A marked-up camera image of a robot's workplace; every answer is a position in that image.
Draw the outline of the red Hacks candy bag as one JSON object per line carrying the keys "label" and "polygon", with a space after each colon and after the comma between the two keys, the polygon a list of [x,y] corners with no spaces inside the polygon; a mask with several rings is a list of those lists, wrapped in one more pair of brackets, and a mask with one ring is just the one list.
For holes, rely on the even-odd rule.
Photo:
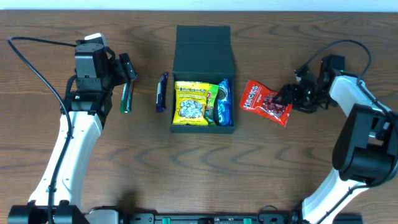
{"label": "red Hacks candy bag", "polygon": [[277,94],[277,91],[270,90],[255,80],[248,80],[239,105],[242,110],[268,118],[285,127],[292,105],[274,103],[273,98]]}

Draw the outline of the dark blue snack bar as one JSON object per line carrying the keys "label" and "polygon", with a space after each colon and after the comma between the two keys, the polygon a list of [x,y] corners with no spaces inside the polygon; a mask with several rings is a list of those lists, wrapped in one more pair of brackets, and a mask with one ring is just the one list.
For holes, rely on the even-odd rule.
{"label": "dark blue snack bar", "polygon": [[166,97],[166,91],[167,91],[168,77],[169,77],[168,72],[163,73],[160,76],[158,84],[157,84],[157,98],[156,98],[156,103],[155,103],[157,113],[162,113],[166,110],[165,97]]}

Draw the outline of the blue Oreo cookie pack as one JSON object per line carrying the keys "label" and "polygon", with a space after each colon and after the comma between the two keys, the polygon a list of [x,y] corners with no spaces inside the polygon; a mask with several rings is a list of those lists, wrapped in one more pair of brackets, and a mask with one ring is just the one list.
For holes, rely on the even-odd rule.
{"label": "blue Oreo cookie pack", "polygon": [[217,112],[220,126],[232,125],[231,92],[228,79],[218,85]]}

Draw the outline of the yellow candy bag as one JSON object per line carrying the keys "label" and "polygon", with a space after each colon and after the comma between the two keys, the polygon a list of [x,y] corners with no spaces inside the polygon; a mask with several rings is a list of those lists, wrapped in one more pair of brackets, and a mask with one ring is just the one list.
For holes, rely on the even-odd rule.
{"label": "yellow candy bag", "polygon": [[209,83],[175,82],[175,113],[173,125],[207,126],[204,118]]}

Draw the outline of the green Haribo gummy bag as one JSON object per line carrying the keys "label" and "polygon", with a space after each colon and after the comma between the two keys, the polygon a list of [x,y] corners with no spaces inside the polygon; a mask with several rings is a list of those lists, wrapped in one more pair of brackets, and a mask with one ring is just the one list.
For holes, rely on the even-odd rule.
{"label": "green Haribo gummy bag", "polygon": [[208,122],[209,126],[216,126],[215,116],[213,114],[215,108],[215,101],[217,99],[219,86],[214,84],[209,84],[209,90],[206,97],[206,106],[204,118]]}

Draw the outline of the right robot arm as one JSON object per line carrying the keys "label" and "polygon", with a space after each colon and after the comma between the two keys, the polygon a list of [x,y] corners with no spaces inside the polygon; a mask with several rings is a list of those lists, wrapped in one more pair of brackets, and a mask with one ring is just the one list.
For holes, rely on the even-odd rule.
{"label": "right robot arm", "polygon": [[316,80],[308,65],[295,76],[298,82],[283,86],[274,103],[304,113],[339,106],[347,120],[333,149],[331,172],[289,223],[332,223],[352,199],[397,173],[397,113],[380,103],[359,75],[345,70],[343,56],[324,57]]}

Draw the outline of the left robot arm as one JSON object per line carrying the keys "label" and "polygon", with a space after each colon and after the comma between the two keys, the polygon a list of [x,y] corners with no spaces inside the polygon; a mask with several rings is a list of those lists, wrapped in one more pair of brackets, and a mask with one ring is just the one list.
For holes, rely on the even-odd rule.
{"label": "left robot arm", "polygon": [[12,206],[8,223],[119,223],[115,210],[84,214],[81,190],[93,148],[123,85],[120,110],[131,111],[137,75],[127,53],[115,55],[105,36],[91,34],[72,45],[75,74],[60,102],[60,129],[47,168],[26,205]]}

